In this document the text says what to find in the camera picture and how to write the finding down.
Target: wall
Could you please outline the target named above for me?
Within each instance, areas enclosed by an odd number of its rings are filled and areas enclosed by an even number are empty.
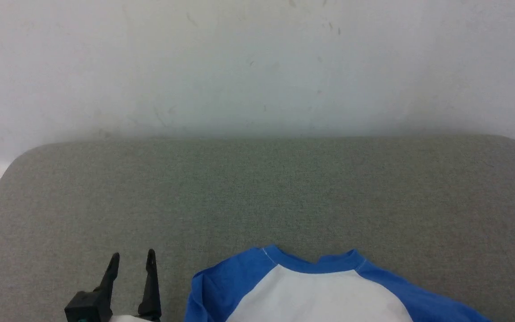
[[[0,0],[0,162],[128,136],[515,138],[515,1]]]

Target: gray fabric surface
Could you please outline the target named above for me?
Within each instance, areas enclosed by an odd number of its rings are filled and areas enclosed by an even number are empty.
[[[429,291],[515,321],[515,141],[497,136],[66,143],[0,181],[0,321],[63,321],[115,251],[134,314],[157,251],[166,321],[194,273],[252,246],[356,248]]]

